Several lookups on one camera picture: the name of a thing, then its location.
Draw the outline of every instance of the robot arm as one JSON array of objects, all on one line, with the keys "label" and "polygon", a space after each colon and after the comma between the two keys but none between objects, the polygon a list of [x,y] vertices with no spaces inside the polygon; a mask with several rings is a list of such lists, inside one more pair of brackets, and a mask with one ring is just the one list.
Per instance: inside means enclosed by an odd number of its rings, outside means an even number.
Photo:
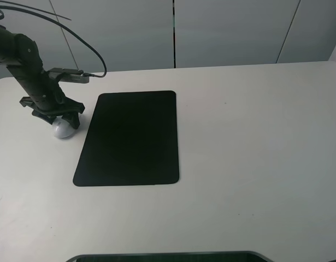
[{"label": "robot arm", "polygon": [[29,97],[23,97],[23,107],[33,109],[32,115],[52,124],[57,116],[62,116],[74,129],[79,127],[78,113],[85,107],[67,98],[58,82],[89,81],[80,76],[82,70],[54,68],[48,72],[43,69],[36,43],[23,34],[12,34],[0,26],[0,65],[6,66],[13,77],[23,87]]}]

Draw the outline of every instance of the white computer mouse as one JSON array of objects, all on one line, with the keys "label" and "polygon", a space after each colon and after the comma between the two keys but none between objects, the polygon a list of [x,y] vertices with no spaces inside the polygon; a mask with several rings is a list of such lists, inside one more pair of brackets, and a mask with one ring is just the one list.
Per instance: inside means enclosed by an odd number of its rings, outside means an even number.
[{"label": "white computer mouse", "polygon": [[67,138],[74,134],[75,129],[70,126],[70,124],[58,116],[52,123],[52,132],[57,138]]}]

